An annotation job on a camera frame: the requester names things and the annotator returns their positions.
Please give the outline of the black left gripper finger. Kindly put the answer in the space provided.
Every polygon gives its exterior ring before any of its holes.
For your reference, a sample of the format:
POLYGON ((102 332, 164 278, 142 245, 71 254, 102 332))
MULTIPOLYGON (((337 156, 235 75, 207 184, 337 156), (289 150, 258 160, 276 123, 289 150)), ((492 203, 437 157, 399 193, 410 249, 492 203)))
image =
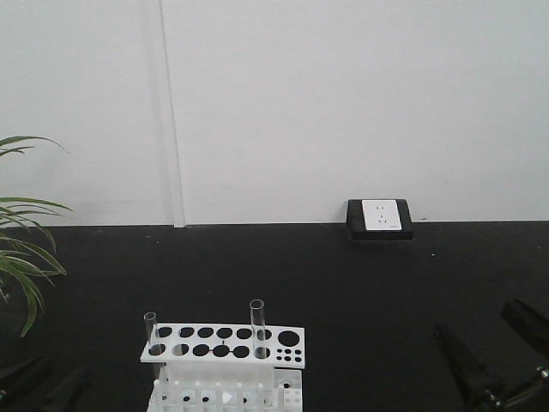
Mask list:
POLYGON ((57 385, 47 396, 41 411, 68 411, 76 396, 87 385, 90 371, 85 367, 77 367, 72 373, 57 385))
POLYGON ((20 395, 45 379, 52 370, 52 358, 38 354, 1 369, 1 394, 20 395))

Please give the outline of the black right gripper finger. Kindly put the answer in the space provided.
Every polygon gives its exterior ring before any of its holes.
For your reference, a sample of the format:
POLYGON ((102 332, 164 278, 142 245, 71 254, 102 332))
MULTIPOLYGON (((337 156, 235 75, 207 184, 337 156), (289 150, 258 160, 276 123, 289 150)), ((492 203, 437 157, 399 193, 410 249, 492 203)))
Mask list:
POLYGON ((434 325, 434 342, 449 366, 464 406, 504 406, 505 379, 489 373, 447 324, 434 325))
POLYGON ((548 343, 548 318, 525 302, 506 301, 500 315, 527 343, 548 343))

